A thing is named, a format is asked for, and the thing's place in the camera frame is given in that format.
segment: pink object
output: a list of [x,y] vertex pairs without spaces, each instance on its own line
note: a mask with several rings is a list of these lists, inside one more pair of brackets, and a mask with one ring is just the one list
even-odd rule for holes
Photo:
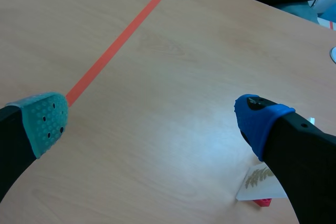
[[253,200],[259,207],[269,207],[272,199],[255,199]]

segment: orange tape line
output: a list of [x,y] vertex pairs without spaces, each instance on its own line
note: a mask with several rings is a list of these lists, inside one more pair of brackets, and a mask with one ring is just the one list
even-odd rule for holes
[[75,86],[66,95],[68,106],[80,97],[84,90],[97,77],[101,70],[109,63],[119,49],[132,36],[135,30],[148,17],[161,0],[151,0],[146,7],[135,17],[135,19],[126,27],[119,37],[110,45],[110,47],[100,56],[100,58],[92,65],[92,67],[83,75],[83,77],[75,84]]

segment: wooden table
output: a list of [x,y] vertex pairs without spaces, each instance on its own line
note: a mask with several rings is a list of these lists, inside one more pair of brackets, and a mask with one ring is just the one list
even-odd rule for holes
[[[0,0],[0,105],[75,85],[150,0]],[[235,195],[257,158],[235,99],[336,134],[336,33],[253,0],[162,0],[19,178],[0,223],[297,223]]]

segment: blue gripper pad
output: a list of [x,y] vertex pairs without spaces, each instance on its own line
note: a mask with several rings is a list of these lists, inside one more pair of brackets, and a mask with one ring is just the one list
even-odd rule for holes
[[36,158],[62,136],[68,122],[66,98],[56,92],[33,95],[6,106],[20,107],[22,122]]
[[247,99],[255,97],[259,96],[244,94],[239,97],[235,103],[235,112],[238,127],[243,137],[252,147],[253,152],[258,156],[259,160],[263,161],[264,147],[275,121],[283,115],[295,112],[295,109],[283,104],[273,103],[274,105],[252,110],[248,106]]

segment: white paper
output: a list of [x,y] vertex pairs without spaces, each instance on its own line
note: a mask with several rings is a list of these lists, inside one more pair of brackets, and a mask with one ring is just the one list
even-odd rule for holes
[[250,167],[237,193],[237,200],[287,198],[280,182],[265,163]]

